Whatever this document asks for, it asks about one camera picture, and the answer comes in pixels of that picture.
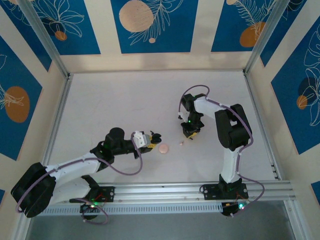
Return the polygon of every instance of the metal frame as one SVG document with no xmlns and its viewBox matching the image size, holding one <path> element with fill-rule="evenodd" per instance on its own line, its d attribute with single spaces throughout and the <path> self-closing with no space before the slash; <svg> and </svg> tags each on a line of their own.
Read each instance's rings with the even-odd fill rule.
<svg viewBox="0 0 320 240">
<path fill-rule="evenodd" d="M 36 36 L 39 38 L 44 49 L 50 56 L 50 58 L 55 62 L 61 74 L 67 79 L 69 73 L 63 61 L 60 58 L 60 54 L 54 45 L 54 42 L 50 38 L 45 26 L 42 24 L 40 18 L 34 7 L 29 0 L 17 0 L 17 3 L 24 14 L 25 18 L 28 20 Z"/>
<path fill-rule="evenodd" d="M 288 217 L 297 239 L 309 240 L 308 226 L 304 221 L 299 203 L 296 201 L 295 193 L 289 181 L 282 180 L 284 174 L 279 168 L 275 153 L 273 152 L 273 142 L 270 141 L 265 122 L 263 121 L 263 111 L 257 101 L 255 91 L 250 81 L 248 73 L 253 67 L 256 60 L 260 57 L 262 50 L 267 44 L 272 32 L 274 31 L 278 21 L 280 20 L 283 11 L 287 7 L 290 0 L 277 1 L 274 10 L 267 20 L 265 28 L 261 33 L 255 47 L 252 50 L 252 55 L 248 60 L 245 69 L 243 70 L 245 82 L 247 84 L 248 92 L 253 104 L 254 111 L 258 120 L 258 124 L 262 133 L 265 147 L 270 159 L 270 164 L 274 169 L 274 181 L 262 181 L 266 190 L 260 201 L 284 201 Z M 51 59 L 56 63 L 59 71 L 66 78 L 65 86 L 61 95 L 60 103 L 55 115 L 55 120 L 47 144 L 42 163 L 47 165 L 49 163 L 53 146 L 57 137 L 59 125 L 62 114 L 67 102 L 69 90 L 72 83 L 72 76 L 70 77 L 63 61 L 60 58 L 59 52 L 53 44 L 45 27 L 41 23 L 35 9 L 28 0 L 17 0 L 21 11 L 29 21 L 34 32 L 40 39 L 44 48 L 48 52 Z M 206 201 L 204 195 L 199 192 L 203 184 L 209 182 L 189 182 L 189 183 L 148 183 L 148 184 L 117 184 L 112 183 L 115 187 L 114 202 L 108 203 L 106 209 L 109 214 L 163 214 L 163 213 L 182 213 L 182 212 L 220 212 L 221 202 L 223 201 Z M 260 193 L 261 187 L 252 182 L 245 182 L 249 194 L 249 200 L 254 200 Z M 103 183 L 102 186 L 110 186 L 111 184 Z M 171 208 L 162 210 L 164 207 L 171 206 Z M 43 216 L 57 216 L 57 215 L 78 215 L 79 212 L 71 210 L 79 209 L 77 203 L 61 203 L 47 208 Z M 23 214 L 17 219 L 15 232 L 11 236 L 11 240 L 24 240 L 27 236 L 31 220 L 26 218 Z"/>
<path fill-rule="evenodd" d="M 270 164 L 273 170 L 273 173 L 275 174 L 275 178 L 278 180 L 283 180 L 285 179 L 285 174 L 284 171 L 280 168 L 280 166 L 278 165 L 277 161 L 276 161 L 276 157 L 278 157 L 277 155 L 275 155 L 275 152 L 273 151 L 273 149 L 276 149 L 276 146 L 274 146 L 273 141 L 271 141 L 271 137 L 268 131 L 268 128 L 266 127 L 266 122 L 264 121 L 264 114 L 262 111 L 262 107 L 259 104 L 259 101 L 256 97 L 255 94 L 255 89 L 252 85 L 252 81 L 250 81 L 250 75 L 244 75 L 244 79 L 245 79 L 245 83 L 251 98 L 251 102 L 253 105 L 253 109 L 255 112 L 255 116 L 257 118 L 257 122 L 261 131 L 261 135 L 265 144 L 265 149 L 268 153 L 268 157 L 270 160 Z"/>
<path fill-rule="evenodd" d="M 258 40 L 256 41 L 255 46 L 253 47 L 251 56 L 246 63 L 246 66 L 244 68 L 244 75 L 246 76 L 253 65 L 255 64 L 256 60 L 260 57 L 260 54 L 262 53 L 263 49 L 265 48 L 267 42 L 270 39 L 270 36 L 274 32 L 279 20 L 282 17 L 282 14 L 286 10 L 290 0 L 278 0 L 265 23 L 265 27 L 263 28 L 262 33 L 260 34 Z"/>
</svg>

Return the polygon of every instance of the cream wall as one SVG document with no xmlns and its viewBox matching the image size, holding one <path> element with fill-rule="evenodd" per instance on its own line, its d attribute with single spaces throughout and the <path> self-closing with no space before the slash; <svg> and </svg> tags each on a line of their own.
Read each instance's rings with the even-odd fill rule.
<svg viewBox="0 0 320 240">
<path fill-rule="evenodd" d="M 311 183 L 320 180 L 320 145 L 298 155 L 271 81 L 319 16 L 319 0 L 307 0 L 266 67 L 258 60 L 248 76 L 262 107 L 266 128 L 276 146 L 277 162 L 284 178 L 292 182 L 314 239 L 319 237 L 320 206 Z"/>
<path fill-rule="evenodd" d="M 84 0 L 101 55 L 63 55 L 61 58 L 72 73 L 243 69 L 250 51 L 211 53 L 224 1 L 198 1 L 190 53 L 121 54 L 110 0 Z"/>
<path fill-rule="evenodd" d="M 0 239 L 8 240 L 18 217 L 10 191 L 31 164 L 42 161 L 65 80 L 54 63 L 49 72 L 44 69 L 1 7 L 0 23 L 0 36 L 42 85 L 18 160 L 0 154 L 0 189 L 5 190 L 0 206 Z"/>
</svg>

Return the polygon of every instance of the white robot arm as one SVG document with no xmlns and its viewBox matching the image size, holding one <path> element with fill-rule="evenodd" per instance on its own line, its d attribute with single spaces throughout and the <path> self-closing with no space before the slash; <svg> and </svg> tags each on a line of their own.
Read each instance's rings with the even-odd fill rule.
<svg viewBox="0 0 320 240">
<path fill-rule="evenodd" d="M 188 111 L 188 116 L 181 111 L 178 112 L 184 135 L 191 139 L 198 134 L 204 124 L 201 122 L 201 117 L 204 115 L 212 118 L 216 122 L 218 138 L 224 147 L 223 168 L 219 176 L 219 184 L 213 190 L 215 198 L 212 199 L 235 199 L 238 191 L 244 188 L 242 179 L 237 174 L 237 158 L 241 148 L 249 142 L 250 136 L 239 121 L 239 119 L 226 109 L 226 105 L 219 104 L 205 96 L 199 94 L 192 96 L 186 94 L 181 98 L 181 104 Z M 245 125 L 249 128 L 245 112 L 240 104 L 233 106 L 227 105 L 228 108 L 235 111 Z"/>
<path fill-rule="evenodd" d="M 89 175 L 107 167 L 124 175 L 135 175 L 141 171 L 141 165 L 135 173 L 120 172 L 111 166 L 115 156 L 133 153 L 136 159 L 141 160 L 141 154 L 150 152 L 161 142 L 161 135 L 153 132 L 148 135 L 135 131 L 131 140 L 124 137 L 125 132 L 116 127 L 110 130 L 104 141 L 81 157 L 56 165 L 42 166 L 37 162 L 30 166 L 11 190 L 20 212 L 33 218 L 49 205 L 63 201 L 79 202 L 75 199 L 84 198 L 105 202 L 103 192 L 109 187 L 100 187 Z"/>
</svg>

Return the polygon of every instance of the blue wall panel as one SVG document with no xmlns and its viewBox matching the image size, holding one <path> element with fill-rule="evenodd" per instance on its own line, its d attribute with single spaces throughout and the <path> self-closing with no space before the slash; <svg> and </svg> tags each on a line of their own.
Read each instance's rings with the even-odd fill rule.
<svg viewBox="0 0 320 240">
<path fill-rule="evenodd" d="M 320 18 L 271 82 L 299 154 L 320 143 Z"/>
<path fill-rule="evenodd" d="M 275 3 L 273 0 L 225 0 L 211 51 L 251 51 Z"/>
<path fill-rule="evenodd" d="M 123 54 L 188 53 L 198 0 L 111 0 Z"/>
<path fill-rule="evenodd" d="M 4 198 L 4 195 L 5 195 L 5 191 L 0 189 L 0 206 L 1 206 L 2 199 Z"/>
<path fill-rule="evenodd" d="M 61 55 L 100 54 L 84 0 L 34 0 L 31 3 Z M 42 49 L 20 8 L 9 0 L 0 0 L 0 4 L 27 43 L 34 45 L 32 50 L 37 53 Z"/>
<path fill-rule="evenodd" d="M 0 153 L 17 160 L 42 86 L 0 37 Z"/>
<path fill-rule="evenodd" d="M 264 66 L 267 65 L 270 58 L 276 51 L 280 42 L 286 35 L 287 31 L 291 27 L 292 23 L 300 13 L 300 10 L 305 5 L 307 0 L 291 0 L 288 4 L 288 7 L 282 14 L 282 18 L 279 20 L 276 25 L 269 41 L 266 43 L 260 57 Z"/>
<path fill-rule="evenodd" d="M 40 40 L 31 28 L 28 20 L 25 18 L 18 5 L 15 5 L 8 0 L 0 0 L 0 6 L 2 6 L 3 10 L 11 19 L 11 21 L 23 36 L 26 43 L 30 46 L 39 61 L 42 63 L 43 67 L 48 71 L 52 60 L 45 48 L 42 46 Z"/>
</svg>

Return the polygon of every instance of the purple cable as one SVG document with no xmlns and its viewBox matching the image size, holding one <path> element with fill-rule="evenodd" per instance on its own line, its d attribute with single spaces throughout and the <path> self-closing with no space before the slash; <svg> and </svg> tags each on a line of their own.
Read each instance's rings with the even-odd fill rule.
<svg viewBox="0 0 320 240">
<path fill-rule="evenodd" d="M 222 107 L 222 108 L 224 108 L 224 109 L 229 110 L 233 115 L 236 116 L 237 119 L 239 119 L 239 121 L 240 121 L 241 124 L 244 126 L 245 130 L 247 131 L 247 133 L 249 134 L 249 137 L 250 137 L 250 139 L 251 139 L 250 143 L 247 144 L 246 146 L 242 147 L 242 148 L 239 150 L 239 154 L 238 154 L 237 159 L 236 159 L 236 174 L 237 174 L 240 178 L 242 178 L 242 179 L 245 179 L 245 180 L 247 180 L 247 181 L 250 181 L 250 182 L 259 184 L 259 185 L 262 187 L 262 191 L 261 191 L 260 195 L 259 195 L 255 200 L 253 200 L 251 203 L 249 203 L 249 204 L 246 206 L 245 209 L 247 209 L 247 208 L 250 206 L 250 204 L 253 204 L 254 202 L 258 201 L 258 200 L 263 196 L 263 194 L 265 193 L 265 186 L 264 186 L 261 182 L 259 182 L 259 181 L 257 181 L 257 180 L 250 179 L 250 178 L 245 177 L 245 176 L 242 176 L 242 175 L 239 173 L 239 165 L 240 165 L 240 155 L 241 155 L 241 152 L 242 152 L 244 149 L 250 147 L 250 146 L 254 143 L 254 137 L 252 136 L 252 133 L 251 133 L 249 127 L 247 126 L 247 124 L 245 123 L 245 121 L 244 121 L 233 109 L 231 109 L 230 107 L 225 106 L 225 105 L 223 105 L 223 104 L 220 104 L 220 103 L 217 102 L 217 101 L 214 101 L 214 100 L 211 100 L 211 99 L 208 99 L 208 98 L 207 98 L 207 97 L 208 97 L 208 94 L 209 94 L 209 92 L 210 92 L 210 88 L 209 88 L 208 86 L 202 85 L 202 84 L 200 84 L 200 85 L 194 85 L 194 86 L 188 88 L 188 89 L 183 93 L 182 97 L 183 97 L 183 96 L 186 94 L 186 92 L 188 92 L 190 89 L 193 89 L 193 88 L 196 88 L 196 87 L 205 87 L 205 88 L 207 88 L 207 89 L 208 89 L 208 92 L 207 92 L 206 95 L 205 95 L 206 100 L 207 100 L 208 102 L 212 103 L 212 104 L 218 105 L 218 106 L 220 106 L 220 107 Z M 180 108 L 181 108 L 181 100 L 180 100 L 180 103 L 179 103 L 179 112 L 180 112 Z M 242 211 L 238 211 L 237 213 L 235 213 L 235 214 L 233 215 L 233 217 L 236 216 L 236 215 L 238 215 L 238 214 L 241 213 L 241 212 L 242 212 Z"/>
<path fill-rule="evenodd" d="M 103 160 L 101 158 L 98 158 L 98 157 L 88 157 L 86 159 L 78 159 L 78 160 L 74 160 L 72 162 L 69 162 L 69 163 L 66 163 L 64 165 L 61 165 L 59 166 L 57 169 L 52 169 L 51 171 L 48 171 L 47 173 L 45 173 L 44 175 L 42 175 L 41 177 L 39 177 L 26 191 L 25 193 L 21 196 L 20 200 L 17 202 L 17 205 L 15 207 L 15 210 L 17 213 L 23 213 L 22 210 L 19 209 L 21 203 L 24 201 L 24 199 L 26 198 L 26 196 L 30 193 L 30 191 L 38 184 L 40 183 L 46 176 L 52 174 L 53 172 L 57 172 L 63 168 L 66 168 L 70 165 L 73 165 L 73 164 L 77 164 L 77 163 L 80 163 L 80 162 L 84 162 L 84 161 L 89 161 L 89 160 L 97 160 L 97 161 L 100 161 L 106 165 L 108 165 L 110 168 L 112 168 L 114 171 L 116 171 L 117 173 L 119 174 L 122 174 L 122 175 L 126 175 L 126 176 L 133 176 L 133 175 L 137 175 L 138 173 L 141 172 L 142 170 L 142 167 L 143 167 L 143 160 L 142 160 L 142 156 L 141 156 L 141 152 L 139 151 L 135 141 L 134 141 L 134 132 L 131 134 L 131 141 L 133 143 L 133 146 L 134 146 L 134 149 L 136 150 L 136 152 L 138 153 L 138 156 L 140 158 L 140 168 L 138 171 L 134 172 L 134 173 L 125 173 L 125 172 L 122 172 L 122 171 L 119 171 L 118 169 L 114 168 L 113 166 L 111 166 L 110 163 L 108 163 L 106 160 Z M 77 200 L 79 201 L 82 201 L 82 202 L 88 202 L 88 203 L 91 203 L 92 205 L 95 205 L 94 203 L 86 200 L 86 199 L 83 199 L 83 198 L 76 198 Z M 97 209 L 99 209 L 101 212 L 103 212 L 105 215 L 106 215 L 106 221 L 105 222 L 91 222 L 91 221 L 87 221 L 88 223 L 91 223 L 91 224 L 95 224 L 95 225 L 103 225 L 103 224 L 106 224 L 108 222 L 108 214 L 99 206 L 96 206 L 95 207 Z"/>
<path fill-rule="evenodd" d="M 202 84 L 199 84 L 199 85 L 194 85 L 192 87 L 189 87 L 187 90 L 185 90 L 185 92 L 182 94 L 181 98 L 180 98 L 180 103 L 179 103 L 179 108 L 178 108 L 178 113 L 180 113 L 180 109 L 181 109 L 181 99 L 184 97 L 184 95 L 191 89 L 194 89 L 196 87 L 205 87 L 206 89 L 208 89 L 208 92 L 206 93 L 205 95 L 205 98 L 208 97 L 209 93 L 210 93 L 210 88 L 206 85 L 202 85 Z"/>
</svg>

